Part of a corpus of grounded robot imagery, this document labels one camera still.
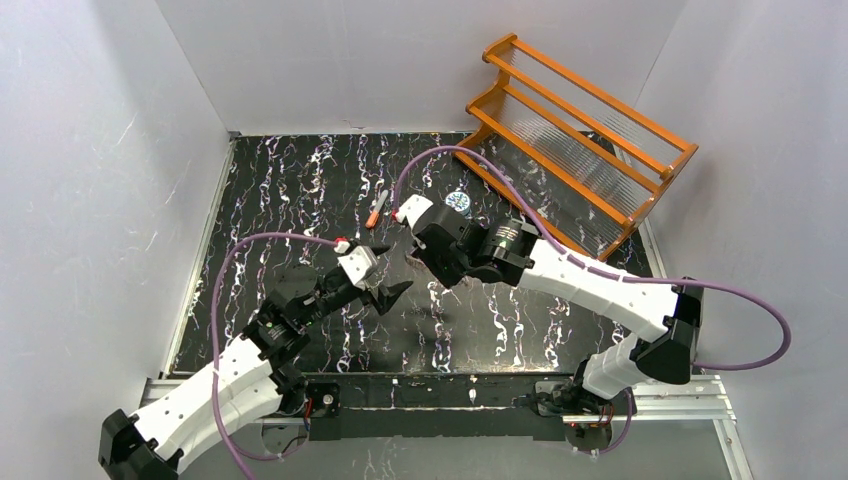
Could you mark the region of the red handled spiked keyring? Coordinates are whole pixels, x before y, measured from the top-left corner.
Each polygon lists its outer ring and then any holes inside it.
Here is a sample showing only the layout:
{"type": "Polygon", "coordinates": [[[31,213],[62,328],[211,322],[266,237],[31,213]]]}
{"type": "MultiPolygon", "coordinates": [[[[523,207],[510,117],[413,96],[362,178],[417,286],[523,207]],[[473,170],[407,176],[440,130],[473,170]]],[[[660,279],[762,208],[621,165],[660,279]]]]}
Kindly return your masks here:
{"type": "Polygon", "coordinates": [[[416,270],[421,270],[421,271],[427,271],[428,270],[428,267],[425,265],[425,263],[423,261],[421,261],[418,258],[411,256],[410,254],[404,255],[404,261],[410,268],[413,268],[413,269],[416,269],[416,270]]]}

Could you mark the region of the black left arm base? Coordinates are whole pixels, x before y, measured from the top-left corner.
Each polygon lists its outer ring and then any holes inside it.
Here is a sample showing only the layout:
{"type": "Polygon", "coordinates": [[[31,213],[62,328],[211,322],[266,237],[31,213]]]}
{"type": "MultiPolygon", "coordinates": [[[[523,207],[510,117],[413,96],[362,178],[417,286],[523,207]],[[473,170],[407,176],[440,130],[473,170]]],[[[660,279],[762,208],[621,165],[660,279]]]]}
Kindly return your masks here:
{"type": "Polygon", "coordinates": [[[341,410],[340,400],[338,383],[306,380],[282,396],[277,412],[288,417],[335,418],[341,410]]]}

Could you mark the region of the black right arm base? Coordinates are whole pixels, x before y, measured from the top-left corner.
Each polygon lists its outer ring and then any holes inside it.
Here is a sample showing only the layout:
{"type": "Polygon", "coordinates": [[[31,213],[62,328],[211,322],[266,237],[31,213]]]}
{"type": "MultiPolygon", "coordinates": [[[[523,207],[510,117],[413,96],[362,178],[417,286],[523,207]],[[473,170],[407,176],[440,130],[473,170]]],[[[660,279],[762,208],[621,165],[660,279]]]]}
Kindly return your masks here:
{"type": "Polygon", "coordinates": [[[571,377],[537,381],[524,403],[542,418],[578,417],[563,424],[566,441],[579,452],[599,453],[612,444],[615,404],[583,389],[580,381],[571,377]]]}

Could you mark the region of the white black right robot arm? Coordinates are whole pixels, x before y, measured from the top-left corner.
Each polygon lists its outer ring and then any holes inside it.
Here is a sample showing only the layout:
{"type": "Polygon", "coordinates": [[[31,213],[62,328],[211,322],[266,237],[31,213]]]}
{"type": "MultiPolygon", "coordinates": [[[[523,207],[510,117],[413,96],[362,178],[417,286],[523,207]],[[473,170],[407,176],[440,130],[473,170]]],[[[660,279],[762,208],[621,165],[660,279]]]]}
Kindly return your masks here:
{"type": "Polygon", "coordinates": [[[484,227],[418,195],[398,208],[396,218],[412,233],[413,257],[446,288],[474,278],[543,292],[628,329],[623,341],[580,364],[578,388],[609,400],[649,379],[690,381],[701,290],[627,282],[624,271],[542,239],[529,223],[506,218],[484,227]]]}

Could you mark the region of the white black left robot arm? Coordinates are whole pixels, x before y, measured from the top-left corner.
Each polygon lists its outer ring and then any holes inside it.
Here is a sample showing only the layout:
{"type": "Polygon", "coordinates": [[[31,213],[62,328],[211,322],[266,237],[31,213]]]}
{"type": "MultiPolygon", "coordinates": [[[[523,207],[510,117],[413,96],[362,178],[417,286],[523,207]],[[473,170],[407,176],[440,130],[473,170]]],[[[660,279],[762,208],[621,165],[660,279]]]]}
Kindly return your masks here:
{"type": "Polygon", "coordinates": [[[306,381],[293,360],[310,341],[309,327],[354,301],[384,315],[412,286],[375,280],[386,250],[346,246],[324,273],[307,265],[284,273],[254,319],[209,364],[158,400],[103,421],[98,462],[107,476],[176,479],[230,433],[297,409],[306,381]]]}

